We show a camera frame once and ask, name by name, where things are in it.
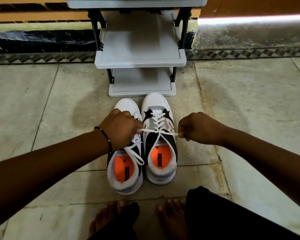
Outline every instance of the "marble floor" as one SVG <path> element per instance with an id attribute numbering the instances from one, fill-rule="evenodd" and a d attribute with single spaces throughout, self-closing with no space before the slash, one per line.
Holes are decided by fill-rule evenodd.
<path id="1" fill-rule="evenodd" d="M 188 62 L 178 69 L 176 89 L 167 97 L 176 124 L 202 111 L 300 154 L 300 58 Z M 143 97 L 132 99 L 141 106 Z M 108 96 L 106 70 L 94 64 L 0 66 L 0 161 L 91 131 L 118 100 Z M 155 205 L 199 185 L 300 234 L 300 208 L 242 158 L 213 145 L 176 143 L 174 180 L 144 180 L 124 197 L 140 205 L 139 239 L 165 239 Z M 109 187 L 106 166 L 103 156 L 52 186 L 0 226 L 0 240 L 86 239 L 99 209 L 122 198 Z M 215 224 L 222 229 L 232 217 Z"/>

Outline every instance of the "person's left hand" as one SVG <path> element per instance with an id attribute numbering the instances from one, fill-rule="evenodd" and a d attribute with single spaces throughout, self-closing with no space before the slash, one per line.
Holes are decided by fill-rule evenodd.
<path id="1" fill-rule="evenodd" d="M 112 110 L 99 127 L 109 137 L 112 151 L 127 147 L 135 134 L 141 134 L 142 122 L 134 119 L 129 111 Z"/>

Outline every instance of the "plastic shoe rack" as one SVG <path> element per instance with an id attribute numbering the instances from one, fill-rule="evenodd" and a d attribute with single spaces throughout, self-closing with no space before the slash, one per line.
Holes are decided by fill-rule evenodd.
<path id="1" fill-rule="evenodd" d="M 67 3 L 71 8 L 88 10 L 96 40 L 95 65 L 107 69 L 110 97 L 138 97 L 150 92 L 176 95 L 177 67 L 187 62 L 184 46 L 191 9 L 205 6 L 207 0 L 67 0 Z"/>

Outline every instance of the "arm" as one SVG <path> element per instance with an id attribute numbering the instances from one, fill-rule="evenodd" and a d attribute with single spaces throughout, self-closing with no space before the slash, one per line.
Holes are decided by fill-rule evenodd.
<path id="1" fill-rule="evenodd" d="M 112 150 L 128 146 L 142 122 L 114 109 L 99 125 Z M 67 141 L 0 162 L 0 224 L 68 174 L 109 152 L 108 141 L 94 130 Z"/>
<path id="2" fill-rule="evenodd" d="M 180 120 L 179 137 L 225 147 L 244 158 L 300 206 L 300 156 L 199 112 Z"/>

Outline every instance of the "bottom shelf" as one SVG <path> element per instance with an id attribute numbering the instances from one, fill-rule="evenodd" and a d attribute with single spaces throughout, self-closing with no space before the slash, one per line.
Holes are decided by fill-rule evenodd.
<path id="1" fill-rule="evenodd" d="M 111 98 L 139 97 L 150 92 L 175 96 L 176 84 L 170 82 L 172 67 L 113 69 L 114 84 L 109 86 Z"/>

